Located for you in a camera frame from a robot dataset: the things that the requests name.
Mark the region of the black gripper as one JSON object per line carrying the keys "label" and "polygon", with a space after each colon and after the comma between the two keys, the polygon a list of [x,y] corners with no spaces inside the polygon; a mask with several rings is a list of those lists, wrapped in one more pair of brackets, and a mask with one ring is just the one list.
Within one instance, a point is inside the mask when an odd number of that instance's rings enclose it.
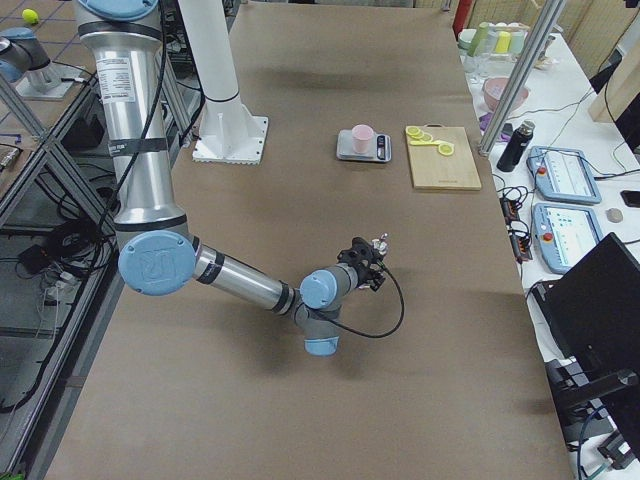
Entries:
{"label": "black gripper", "polygon": [[367,286],[372,291],[377,291],[386,280],[384,258],[374,250],[372,240],[367,241],[362,237],[354,237],[351,247],[338,254],[339,263],[344,263],[356,271],[357,287]]}

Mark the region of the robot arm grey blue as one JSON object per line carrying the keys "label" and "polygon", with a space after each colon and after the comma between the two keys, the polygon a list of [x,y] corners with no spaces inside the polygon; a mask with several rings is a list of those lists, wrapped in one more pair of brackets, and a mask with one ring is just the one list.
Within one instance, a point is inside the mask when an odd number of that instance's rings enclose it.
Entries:
{"label": "robot arm grey blue", "polygon": [[[268,121],[240,99],[222,5],[184,1],[180,10],[204,95],[197,158],[258,163]],[[141,294],[162,296],[196,280],[290,315],[307,352],[335,353],[343,299],[361,287],[377,290],[391,278],[383,262],[385,239],[355,238],[334,265],[310,273],[296,288],[203,244],[174,198],[158,99],[165,77],[160,3],[78,1],[75,14],[80,40],[95,58],[105,110],[121,205],[114,229],[124,282]]]}

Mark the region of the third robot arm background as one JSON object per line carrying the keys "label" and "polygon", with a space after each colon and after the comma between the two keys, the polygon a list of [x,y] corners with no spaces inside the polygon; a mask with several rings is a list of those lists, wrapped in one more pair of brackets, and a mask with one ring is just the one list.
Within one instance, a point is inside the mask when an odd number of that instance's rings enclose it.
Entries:
{"label": "third robot arm background", "polygon": [[1,75],[27,100],[59,101],[71,88],[35,33],[26,27],[1,32]]}

